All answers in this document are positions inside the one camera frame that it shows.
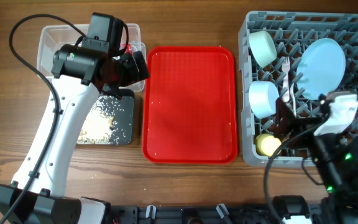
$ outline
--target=clear plastic container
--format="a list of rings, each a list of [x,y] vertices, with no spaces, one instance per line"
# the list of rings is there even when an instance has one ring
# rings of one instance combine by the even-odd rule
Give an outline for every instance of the clear plastic container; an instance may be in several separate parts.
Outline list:
[[[88,33],[89,24],[75,25],[80,31]],[[140,39],[140,28],[137,24],[127,24],[129,43],[132,51],[141,50],[142,41]],[[46,26],[42,29],[40,44],[38,47],[37,69],[46,77],[52,78],[50,72],[53,67],[53,55],[65,44],[75,44],[80,34],[69,25]],[[125,44],[126,33],[122,33],[121,43]],[[133,91],[142,91],[144,89],[144,80],[128,86]]]

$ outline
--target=cable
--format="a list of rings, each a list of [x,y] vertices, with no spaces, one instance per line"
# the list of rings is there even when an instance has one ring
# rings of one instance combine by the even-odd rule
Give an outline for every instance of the cable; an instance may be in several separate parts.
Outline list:
[[[78,46],[78,44],[80,44],[81,42],[82,42],[82,39],[84,39],[84,36],[80,36],[78,39],[77,39],[77,41],[75,42],[75,47],[77,47]]]
[[[303,169],[303,172],[305,172],[306,176],[316,185],[324,185],[323,183],[319,183],[317,182],[310,174],[309,172],[305,169],[305,160],[307,160],[307,158],[303,158],[301,166]]]
[[[113,57],[117,57],[120,55],[123,55],[125,53],[125,51],[128,48],[128,43],[129,43],[129,33],[128,33],[128,26],[127,24],[124,24],[124,28],[125,28],[125,33],[127,34],[127,39],[126,39],[126,43],[125,43],[125,47],[121,50],[118,51],[117,55],[113,55]]]
[[[278,153],[285,147],[287,146],[290,142],[298,139],[299,137],[308,134],[311,131],[314,131],[316,128],[318,128],[320,124],[313,126],[310,129],[307,129],[306,131],[303,131],[300,134],[297,134],[296,136],[294,136],[291,139],[287,139],[285,140],[273,153],[273,155],[268,159],[266,168],[265,168],[265,174],[264,174],[264,194],[265,194],[265,199],[266,199],[266,204],[268,206],[268,209],[270,210],[270,213],[273,215],[274,218],[276,218],[280,223],[282,222],[282,218],[280,217],[280,215],[278,214],[278,212],[276,211],[276,209],[273,206],[273,202],[272,199],[270,198],[270,194],[269,194],[269,188],[268,188],[268,180],[269,180],[269,170],[272,168],[272,164],[274,159],[278,156]]]
[[[58,93],[56,92],[55,88],[53,87],[53,85],[48,81],[48,79],[45,77],[45,75],[43,75],[40,71],[38,71],[36,68],[34,68],[29,62],[26,62],[22,57],[20,57],[17,52],[15,51],[14,47],[13,47],[13,34],[15,33],[16,29],[25,21],[28,21],[29,19],[33,19],[33,18],[38,18],[38,17],[48,17],[48,18],[52,18],[52,19],[57,19],[59,21],[62,21],[66,24],[68,24],[69,26],[71,26],[74,30],[76,30],[77,32],[79,32],[81,35],[85,35],[82,31],[80,31],[77,27],[75,27],[73,24],[71,24],[70,22],[57,17],[57,16],[53,16],[53,15],[49,15],[49,14],[36,14],[36,15],[32,15],[32,16],[27,16],[23,19],[21,19],[19,22],[17,22],[17,24],[12,28],[11,33],[9,34],[9,48],[11,49],[11,52],[13,53],[13,55],[20,61],[22,62],[26,67],[28,67],[29,69],[31,69],[33,72],[35,72],[44,82],[45,84],[47,84],[47,86],[49,87],[49,90],[52,93],[54,102],[55,102],[55,109],[53,111],[54,116],[53,116],[53,121],[52,121],[52,127],[50,128],[49,134],[48,134],[48,138],[45,142],[44,148],[41,151],[40,157],[38,158],[37,162],[35,163],[34,169],[29,177],[29,180],[27,181],[27,183],[25,184],[24,188],[22,189],[22,192],[19,194],[19,196],[16,198],[15,202],[12,204],[12,206],[10,207],[10,209],[5,213],[5,215],[1,218],[0,220],[0,224],[3,224],[8,218],[9,216],[12,214],[12,212],[16,209],[16,207],[20,204],[20,201],[23,199],[25,193],[28,191],[28,189],[30,188],[31,184],[33,183],[35,176],[38,173],[38,170],[41,166],[41,163],[48,151],[49,145],[50,145],[50,141],[53,138],[53,135],[55,134],[55,130],[56,130],[56,126],[58,123],[58,117],[59,117],[59,113],[60,113],[60,100],[59,100],[59,96]]]

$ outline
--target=green light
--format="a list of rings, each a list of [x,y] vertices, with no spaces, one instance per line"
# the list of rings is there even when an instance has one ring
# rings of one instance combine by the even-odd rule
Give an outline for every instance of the green light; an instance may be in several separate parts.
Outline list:
[[[332,186],[328,186],[328,187],[327,187],[327,192],[328,192],[328,193],[331,193],[333,190],[334,190],[334,189],[333,189]]]
[[[345,160],[352,159],[352,154],[348,153],[345,156]]]

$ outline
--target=light blue plate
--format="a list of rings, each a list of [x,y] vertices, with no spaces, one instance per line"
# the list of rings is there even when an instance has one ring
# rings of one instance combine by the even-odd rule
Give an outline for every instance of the light blue plate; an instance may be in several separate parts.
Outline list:
[[[305,98],[318,100],[320,94],[327,95],[339,86],[345,67],[345,54],[335,40],[317,40],[305,50],[296,70],[296,75],[303,73],[297,82],[298,89],[305,89],[302,94]]]

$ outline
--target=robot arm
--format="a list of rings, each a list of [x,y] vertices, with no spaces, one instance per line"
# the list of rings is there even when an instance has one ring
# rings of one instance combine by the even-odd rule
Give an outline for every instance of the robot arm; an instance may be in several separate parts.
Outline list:
[[[315,217],[314,221],[358,223],[358,137],[349,145],[341,142],[356,117],[357,95],[349,91],[330,92],[327,96],[321,95],[319,103],[322,118],[297,119],[282,100],[277,100],[280,131],[283,134],[291,133],[292,137],[318,126],[315,131],[296,142],[298,147],[309,149],[310,157],[329,194],[322,200],[321,215]],[[282,206],[285,203],[280,203],[280,197],[275,198],[273,203],[276,201],[280,204],[275,206],[279,209],[279,217],[288,218],[291,214],[288,213],[290,207],[287,205],[291,205],[293,199],[287,200],[291,202]],[[293,214],[296,215],[299,210],[295,210]]]
[[[39,193],[42,189],[47,189],[50,191],[50,196],[63,197],[66,191],[71,155],[83,121],[98,99],[99,91],[92,83],[88,86],[82,85],[79,78],[66,75],[62,75],[59,79],[54,78],[52,84],[60,97],[58,100],[60,100],[62,113],[59,116],[56,135],[49,145],[48,153],[38,170],[37,178],[34,179],[29,190]],[[19,189],[23,189],[29,180],[29,172],[33,171],[48,136],[55,106],[52,94],[49,99],[30,151],[13,176],[12,183],[16,182]]]
[[[126,46],[120,49],[124,29]],[[144,80],[149,73],[141,52],[125,53],[128,28],[113,16],[94,13],[88,35],[82,41],[81,47],[66,44],[53,56],[52,85],[58,97],[54,99],[51,93],[31,149],[11,185],[0,185],[0,212],[11,214],[11,223],[101,223],[109,208],[109,204],[98,200],[64,198],[70,159],[83,122],[99,94],[121,98],[120,86]],[[56,114],[54,100],[61,105],[55,134],[47,153],[41,156]],[[33,170],[38,160],[41,166]]]

